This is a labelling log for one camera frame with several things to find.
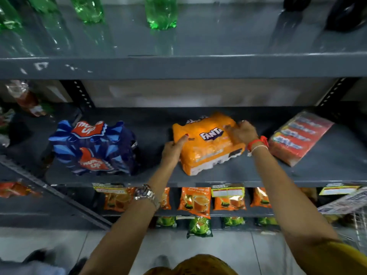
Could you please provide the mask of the person's left hand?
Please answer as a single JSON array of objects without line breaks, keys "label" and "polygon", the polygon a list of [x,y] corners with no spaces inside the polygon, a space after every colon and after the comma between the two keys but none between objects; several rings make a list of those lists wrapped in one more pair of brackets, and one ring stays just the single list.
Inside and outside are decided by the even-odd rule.
[{"label": "person's left hand", "polygon": [[183,147],[175,146],[176,142],[170,141],[170,142],[165,143],[165,146],[162,152],[162,159],[160,162],[160,166],[174,168],[177,165],[177,163],[179,162],[180,154],[181,154]]}]

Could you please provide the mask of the orange shrink-wrapped drink pack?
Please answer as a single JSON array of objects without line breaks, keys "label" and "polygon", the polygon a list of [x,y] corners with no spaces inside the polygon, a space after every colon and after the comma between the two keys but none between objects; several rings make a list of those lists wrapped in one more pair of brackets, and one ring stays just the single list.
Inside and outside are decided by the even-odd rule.
[{"label": "orange shrink-wrapped drink pack", "polygon": [[237,126],[231,117],[220,112],[198,120],[188,120],[185,125],[172,125],[174,142],[188,135],[180,155],[182,169],[187,175],[195,176],[243,154],[245,144],[226,132],[228,125]]}]

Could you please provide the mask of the person's left forearm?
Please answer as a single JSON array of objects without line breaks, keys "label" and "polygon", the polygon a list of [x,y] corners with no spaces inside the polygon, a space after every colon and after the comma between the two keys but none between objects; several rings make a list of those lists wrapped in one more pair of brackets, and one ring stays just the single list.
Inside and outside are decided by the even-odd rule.
[{"label": "person's left forearm", "polygon": [[[173,169],[159,166],[147,183],[160,200]],[[149,200],[133,199],[91,253],[79,275],[128,275],[156,211]]]}]

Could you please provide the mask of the orange tea packet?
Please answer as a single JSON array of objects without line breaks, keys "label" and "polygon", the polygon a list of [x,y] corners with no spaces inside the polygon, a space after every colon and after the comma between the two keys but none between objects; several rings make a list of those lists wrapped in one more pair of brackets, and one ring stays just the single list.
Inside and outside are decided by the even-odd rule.
[{"label": "orange tea packet", "polygon": [[124,212],[134,198],[135,187],[123,188],[122,192],[112,193],[105,192],[104,210],[113,210],[116,212]]},{"label": "orange tea packet", "polygon": [[227,197],[215,197],[214,198],[214,210],[246,210],[245,196],[234,195]]},{"label": "orange tea packet", "polygon": [[170,199],[170,188],[166,187],[160,200],[160,208],[163,210],[171,210]]},{"label": "orange tea packet", "polygon": [[250,207],[263,207],[271,209],[272,206],[264,187],[256,187],[253,190],[253,199]]},{"label": "orange tea packet", "polygon": [[210,219],[211,188],[182,187],[178,210],[188,211],[197,217]]}]

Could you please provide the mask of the yellow shelf price tag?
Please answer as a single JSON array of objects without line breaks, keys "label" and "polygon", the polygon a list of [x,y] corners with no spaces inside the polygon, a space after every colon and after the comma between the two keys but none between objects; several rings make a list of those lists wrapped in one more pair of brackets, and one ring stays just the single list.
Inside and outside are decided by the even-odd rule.
[{"label": "yellow shelf price tag", "polygon": [[245,187],[243,185],[220,184],[211,187],[211,195],[213,198],[233,197],[245,195]]},{"label": "yellow shelf price tag", "polygon": [[92,187],[98,193],[108,193],[108,194],[123,194],[126,193],[126,188],[120,184],[101,184],[92,183]]},{"label": "yellow shelf price tag", "polygon": [[333,184],[331,186],[326,186],[322,188],[319,193],[319,196],[323,195],[349,195],[353,192],[360,189],[360,186],[357,185],[341,185],[341,184]]}]

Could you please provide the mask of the red shrink-wrapped drink pack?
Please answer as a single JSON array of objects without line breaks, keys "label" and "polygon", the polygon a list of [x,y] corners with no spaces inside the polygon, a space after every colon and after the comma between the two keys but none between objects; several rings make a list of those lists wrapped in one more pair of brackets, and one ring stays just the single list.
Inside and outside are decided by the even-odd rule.
[{"label": "red shrink-wrapped drink pack", "polygon": [[333,124],[328,119],[303,110],[270,137],[269,151],[288,166],[294,167]]}]

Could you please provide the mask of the grey metal shelving unit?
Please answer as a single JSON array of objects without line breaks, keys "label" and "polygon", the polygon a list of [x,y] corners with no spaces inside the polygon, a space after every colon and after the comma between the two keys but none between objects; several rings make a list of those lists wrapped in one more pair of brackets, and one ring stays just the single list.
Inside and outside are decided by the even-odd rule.
[{"label": "grey metal shelving unit", "polygon": [[0,198],[0,226],[61,230],[109,230],[112,223],[96,212],[102,194],[92,177],[74,175],[57,160],[48,138],[62,120],[75,125],[94,106],[81,81],[62,80],[64,88],[37,80],[26,81],[47,112],[35,117],[21,109],[8,93],[9,79],[0,79],[0,106],[15,111],[9,126],[10,145],[0,146],[0,182],[18,181],[41,197]]},{"label": "grey metal shelving unit", "polygon": [[367,98],[367,24],[325,30],[329,4],[303,15],[278,4],[183,5],[177,28],[154,31],[138,5],[108,5],[105,23],[83,24],[70,6],[48,20],[10,3],[23,27],[0,32],[0,79],[79,80],[94,104],[82,120],[123,120],[137,136],[138,174],[82,175],[93,183],[145,183],[173,123],[218,110],[269,136],[319,106],[337,124],[298,165],[281,166],[299,186],[367,185],[367,120],[355,116],[358,102],[342,101]]}]

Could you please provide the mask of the blue shrink-wrapped drink pack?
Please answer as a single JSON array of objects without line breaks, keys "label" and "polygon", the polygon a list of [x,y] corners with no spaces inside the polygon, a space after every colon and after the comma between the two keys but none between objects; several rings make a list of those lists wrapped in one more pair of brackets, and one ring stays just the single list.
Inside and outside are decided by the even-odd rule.
[{"label": "blue shrink-wrapped drink pack", "polygon": [[136,136],[123,121],[110,126],[104,121],[72,125],[62,120],[49,142],[57,160],[78,176],[134,175],[140,166]]}]

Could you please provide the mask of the green plastic bottle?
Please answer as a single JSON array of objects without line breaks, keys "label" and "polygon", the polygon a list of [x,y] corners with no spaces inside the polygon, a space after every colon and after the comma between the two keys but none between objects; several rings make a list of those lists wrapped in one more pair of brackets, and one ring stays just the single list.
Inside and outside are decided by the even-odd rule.
[{"label": "green plastic bottle", "polygon": [[0,0],[0,30],[12,30],[22,27],[22,20],[8,0]]},{"label": "green plastic bottle", "polygon": [[145,0],[145,13],[149,27],[167,30],[177,26],[177,0]]},{"label": "green plastic bottle", "polygon": [[71,0],[79,19],[84,23],[103,23],[104,12],[100,0]]},{"label": "green plastic bottle", "polygon": [[58,13],[56,0],[28,0],[31,7],[38,13]]}]

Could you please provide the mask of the white printed packet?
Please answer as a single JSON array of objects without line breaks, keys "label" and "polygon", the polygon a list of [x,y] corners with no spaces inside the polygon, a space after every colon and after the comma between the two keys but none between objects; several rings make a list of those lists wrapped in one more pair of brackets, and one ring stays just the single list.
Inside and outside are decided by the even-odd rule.
[{"label": "white printed packet", "polygon": [[355,192],[339,198],[331,203],[318,207],[321,214],[349,214],[367,206],[367,186],[364,186]]}]

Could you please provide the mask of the dark plastic bottle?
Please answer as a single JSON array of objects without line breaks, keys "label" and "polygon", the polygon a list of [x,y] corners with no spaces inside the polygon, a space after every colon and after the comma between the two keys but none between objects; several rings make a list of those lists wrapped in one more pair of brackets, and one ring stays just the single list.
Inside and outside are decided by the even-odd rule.
[{"label": "dark plastic bottle", "polygon": [[336,0],[325,24],[325,30],[350,32],[367,22],[367,0]]},{"label": "dark plastic bottle", "polygon": [[302,12],[312,0],[284,0],[283,9],[287,12]]}]

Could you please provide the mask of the clear bottle with red label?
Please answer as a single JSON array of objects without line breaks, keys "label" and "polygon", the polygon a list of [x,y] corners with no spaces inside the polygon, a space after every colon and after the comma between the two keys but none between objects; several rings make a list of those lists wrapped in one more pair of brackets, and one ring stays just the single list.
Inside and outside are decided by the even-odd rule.
[{"label": "clear bottle with red label", "polygon": [[11,80],[6,84],[8,93],[24,111],[35,117],[46,116],[47,112],[40,104],[38,97],[23,80]]}]

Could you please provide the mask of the yellow shirt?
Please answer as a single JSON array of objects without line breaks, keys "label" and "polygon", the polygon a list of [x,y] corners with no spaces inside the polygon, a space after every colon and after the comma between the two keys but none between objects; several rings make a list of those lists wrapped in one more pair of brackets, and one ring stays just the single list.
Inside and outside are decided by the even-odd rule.
[{"label": "yellow shirt", "polygon": [[[306,275],[367,275],[367,256],[342,242],[328,241],[313,245],[294,256]],[[238,275],[223,260],[198,254],[175,268],[154,267],[143,275]]]}]

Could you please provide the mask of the orange foil snack packet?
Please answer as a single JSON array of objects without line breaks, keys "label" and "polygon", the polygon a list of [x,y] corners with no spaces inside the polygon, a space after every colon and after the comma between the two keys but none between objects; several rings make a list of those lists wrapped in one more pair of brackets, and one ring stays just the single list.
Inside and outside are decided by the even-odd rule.
[{"label": "orange foil snack packet", "polygon": [[34,191],[18,181],[0,182],[0,198],[24,197],[28,195],[35,197],[42,196],[41,193]]}]

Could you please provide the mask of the colourful snack packet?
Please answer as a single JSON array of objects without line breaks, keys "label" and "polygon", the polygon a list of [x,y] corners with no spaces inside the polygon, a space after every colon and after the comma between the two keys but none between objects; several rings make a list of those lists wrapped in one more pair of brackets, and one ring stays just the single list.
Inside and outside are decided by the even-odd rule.
[{"label": "colourful snack packet", "polygon": [[0,146],[3,148],[10,145],[9,126],[14,116],[15,111],[13,109],[5,112],[3,107],[0,106]]}]

